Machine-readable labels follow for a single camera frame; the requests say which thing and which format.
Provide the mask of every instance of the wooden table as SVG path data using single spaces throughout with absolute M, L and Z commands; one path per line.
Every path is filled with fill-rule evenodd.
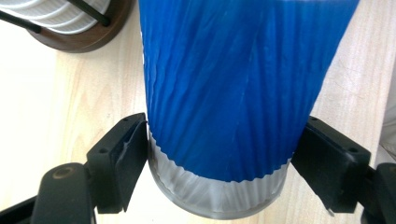
M 396 53 L 396 1 L 361 0 L 312 114 L 374 154 Z M 119 119 L 146 111 L 138 6 L 101 49 L 68 54 L 0 22 L 0 210 L 36 195 L 44 173 L 83 163 Z M 360 223 L 331 217 L 292 166 L 281 196 L 253 217 L 217 221 L 170 203 L 145 167 L 125 214 L 99 223 Z

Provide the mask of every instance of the cylindrical container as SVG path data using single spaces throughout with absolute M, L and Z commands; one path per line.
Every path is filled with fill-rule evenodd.
M 51 31 L 74 35 L 92 28 L 97 20 L 65 0 L 0 0 L 0 9 L 8 13 L 49 28 Z M 111 0 L 84 0 L 104 14 Z
M 151 172 L 194 214 L 269 205 L 358 0 L 141 0 Z

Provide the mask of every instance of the striped white object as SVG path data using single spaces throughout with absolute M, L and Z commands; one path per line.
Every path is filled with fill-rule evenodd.
M 85 0 L 105 13 L 111 0 Z M 0 0 L 0 9 L 51 31 L 74 35 L 93 27 L 97 21 L 66 0 Z
M 150 133 L 148 163 L 166 197 L 181 208 L 202 217 L 235 219 L 260 212 L 280 194 L 290 161 L 271 175 L 252 181 L 226 182 L 186 171 L 170 161 Z

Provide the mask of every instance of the metal rod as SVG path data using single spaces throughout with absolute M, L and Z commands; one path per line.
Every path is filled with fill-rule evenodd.
M 0 11 L 0 20 L 7 21 L 7 22 L 9 22 L 11 24 L 20 26 L 20 27 L 25 28 L 27 30 L 33 31 L 33 32 L 35 32 L 37 34 L 39 34 L 41 32 L 41 26 L 36 25 L 36 24 L 34 24 L 34 23 L 30 22 L 30 21 L 23 20 L 21 18 L 11 16 L 11 15 L 7 14 L 6 12 L 3 12 L 3 11 Z
M 95 8 L 91 7 L 88 3 L 84 2 L 83 0 L 67 0 L 74 6 L 78 7 L 88 15 L 92 16 L 94 19 L 102 23 L 104 26 L 108 26 L 110 24 L 110 18 L 102 15 L 98 12 Z

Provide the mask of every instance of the screw hole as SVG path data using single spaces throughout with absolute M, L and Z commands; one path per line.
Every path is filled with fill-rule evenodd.
M 101 149 L 99 149 L 99 153 L 105 154 L 105 153 L 107 153 L 107 152 L 108 152 L 108 149 L 107 149 L 107 148 L 101 148 Z
M 354 148 L 354 147 L 350 147 L 349 149 L 348 149 L 348 151 L 349 152 L 352 152 L 352 153 L 357 153 L 357 152 L 359 152 L 356 148 Z
M 63 179 L 75 172 L 75 169 L 73 167 L 64 167 L 59 170 L 57 170 L 55 173 L 53 173 L 52 177 L 54 179 Z

